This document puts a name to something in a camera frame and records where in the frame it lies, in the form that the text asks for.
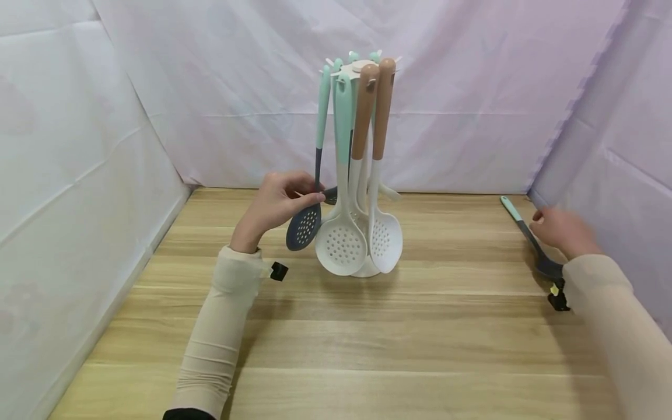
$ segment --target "wooden-look handle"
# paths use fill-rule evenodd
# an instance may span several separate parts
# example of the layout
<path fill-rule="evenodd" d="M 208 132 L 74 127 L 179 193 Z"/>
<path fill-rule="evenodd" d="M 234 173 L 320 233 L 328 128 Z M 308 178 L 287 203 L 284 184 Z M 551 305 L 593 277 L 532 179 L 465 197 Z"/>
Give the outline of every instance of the wooden-look handle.
<path fill-rule="evenodd" d="M 352 138 L 352 159 L 361 161 L 364 157 L 366 136 L 369 133 L 369 122 L 374 110 L 378 84 L 378 66 L 367 64 L 360 71 L 360 88 L 357 93 L 357 116 L 355 132 Z"/>
<path fill-rule="evenodd" d="M 390 117 L 390 105 L 392 104 L 392 87 L 394 85 L 394 72 L 396 63 L 392 58 L 383 58 L 378 65 L 378 95 L 376 96 L 376 115 L 374 118 L 374 160 L 382 159 L 385 150 L 385 137 L 387 136 L 387 121 Z"/>

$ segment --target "mint green handle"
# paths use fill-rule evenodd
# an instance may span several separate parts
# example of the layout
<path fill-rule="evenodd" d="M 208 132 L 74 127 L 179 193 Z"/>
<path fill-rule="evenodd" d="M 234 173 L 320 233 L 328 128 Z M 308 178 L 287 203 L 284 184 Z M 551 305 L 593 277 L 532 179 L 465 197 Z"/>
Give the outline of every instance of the mint green handle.
<path fill-rule="evenodd" d="M 352 84 L 350 76 L 341 73 L 334 80 L 334 129 L 338 163 L 350 162 L 350 129 L 352 127 Z"/>
<path fill-rule="evenodd" d="M 504 205 L 504 208 L 506 208 L 506 210 L 509 212 L 511 217 L 513 217 L 513 219 L 516 222 L 520 222 L 520 221 L 523 220 L 523 218 L 520 216 L 520 213 L 518 213 L 518 210 L 515 209 L 515 207 L 513 206 L 513 203 L 511 201 L 509 201 L 509 198 L 507 196 L 501 196 L 499 198 L 499 201 L 502 202 L 502 204 Z"/>
<path fill-rule="evenodd" d="M 336 58 L 334 60 L 334 67 L 331 70 L 332 73 L 336 73 L 337 71 L 341 71 L 341 67 L 343 67 L 343 60 L 340 58 Z"/>
<path fill-rule="evenodd" d="M 317 135 L 315 145 L 321 149 L 325 143 L 325 129 L 327 128 L 327 112 L 329 111 L 329 90 L 331 89 L 331 67 L 322 68 L 320 80 L 320 96 L 317 102 Z"/>
<path fill-rule="evenodd" d="M 376 64 L 380 64 L 380 54 L 378 54 L 378 51 L 373 51 L 371 54 L 369 54 L 369 60 Z"/>
<path fill-rule="evenodd" d="M 350 79 L 350 84 L 352 85 L 352 119 L 350 120 L 350 130 L 355 129 L 355 116 L 357 115 L 357 97 L 359 96 L 360 90 L 360 80 L 359 79 Z"/>

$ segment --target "arm sleeve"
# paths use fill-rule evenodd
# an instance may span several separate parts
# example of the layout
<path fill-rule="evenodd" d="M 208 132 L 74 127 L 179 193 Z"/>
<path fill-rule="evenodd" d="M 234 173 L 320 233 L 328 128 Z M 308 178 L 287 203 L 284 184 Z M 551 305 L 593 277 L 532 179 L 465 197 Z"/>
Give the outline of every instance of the arm sleeve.
<path fill-rule="evenodd" d="M 207 413 L 203 419 L 222 415 L 262 271 L 261 251 L 249 255 L 225 247 L 219 253 L 212 286 L 187 344 L 172 408 L 165 419 L 201 419 L 188 417 L 199 415 L 198 411 Z"/>
<path fill-rule="evenodd" d="M 584 255 L 567 263 L 563 275 L 568 305 L 600 345 L 626 418 L 670 418 L 672 344 L 616 262 Z"/>

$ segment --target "person's right hand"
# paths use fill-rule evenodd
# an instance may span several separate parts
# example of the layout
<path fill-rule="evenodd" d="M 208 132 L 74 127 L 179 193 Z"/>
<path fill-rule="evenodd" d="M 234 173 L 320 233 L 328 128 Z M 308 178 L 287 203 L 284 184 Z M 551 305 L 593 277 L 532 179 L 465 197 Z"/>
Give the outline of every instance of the person's right hand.
<path fill-rule="evenodd" d="M 530 223 L 530 230 L 543 243 L 560 249 L 572 260 L 586 254 L 602 254 L 595 243 L 592 230 L 578 214 L 554 207 L 537 211 Z"/>

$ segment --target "utensil holder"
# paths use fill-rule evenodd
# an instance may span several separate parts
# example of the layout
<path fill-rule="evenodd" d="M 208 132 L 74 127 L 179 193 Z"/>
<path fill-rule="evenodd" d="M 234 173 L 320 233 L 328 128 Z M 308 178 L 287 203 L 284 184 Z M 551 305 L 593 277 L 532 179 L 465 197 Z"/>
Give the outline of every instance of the utensil holder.
<path fill-rule="evenodd" d="M 350 53 L 350 59 L 351 62 L 348 64 L 344 64 L 340 67 L 340 69 L 334 69 L 332 70 L 332 78 L 334 76 L 337 76 L 340 73 L 346 73 L 350 77 L 350 81 L 352 84 L 352 91 L 354 92 L 353 94 L 353 106 L 352 106 L 352 113 L 353 115 L 356 115 L 357 109 L 356 109 L 356 104 L 358 102 L 356 92 L 358 92 L 358 83 L 359 83 L 359 78 L 360 78 L 360 71 L 361 69 L 368 65 L 368 64 L 378 64 L 380 62 L 380 51 L 378 52 L 373 52 L 372 54 L 369 55 L 370 59 L 368 60 L 360 60 L 358 59 L 358 55 L 356 53 L 351 52 Z M 327 59 L 327 62 L 333 66 L 333 63 L 336 62 L 337 66 L 341 65 L 340 60 L 334 60 L 334 62 L 331 62 L 330 60 Z M 336 109 L 334 109 L 334 119 L 336 118 Z M 367 141 L 366 145 L 364 147 L 364 158 L 362 162 L 362 174 L 360 175 L 360 179 L 357 182 L 358 186 L 358 201 L 360 202 L 360 208 L 362 210 L 365 210 L 365 214 L 368 217 L 368 206 L 366 205 L 366 201 L 368 201 L 368 182 L 369 182 L 369 170 L 371 167 L 371 151 L 372 151 L 372 131 L 373 131 L 373 124 L 370 124 L 369 128 L 369 133 L 367 135 Z M 350 136 L 350 153 L 352 153 L 352 132 Z M 389 188 L 384 187 L 381 188 L 383 195 L 386 195 L 388 197 L 391 197 L 393 200 L 398 200 L 401 197 L 394 191 L 389 190 Z M 338 209 L 338 208 L 332 208 L 330 213 L 328 213 L 322 220 L 322 223 L 324 223 L 327 220 L 331 220 L 332 218 L 335 217 L 336 212 L 340 211 L 345 211 L 348 212 L 348 209 Z M 364 236 L 366 237 L 366 247 L 367 247 L 367 257 L 366 261 L 364 262 L 363 266 L 357 270 L 354 274 L 351 274 L 349 277 L 355 277 L 355 278 L 371 278 L 374 277 L 378 274 L 380 274 L 380 270 L 376 267 L 374 262 L 372 261 L 371 255 L 370 255 L 370 246 L 368 244 L 369 242 L 369 237 L 368 237 L 368 229 L 366 232 L 363 232 Z"/>

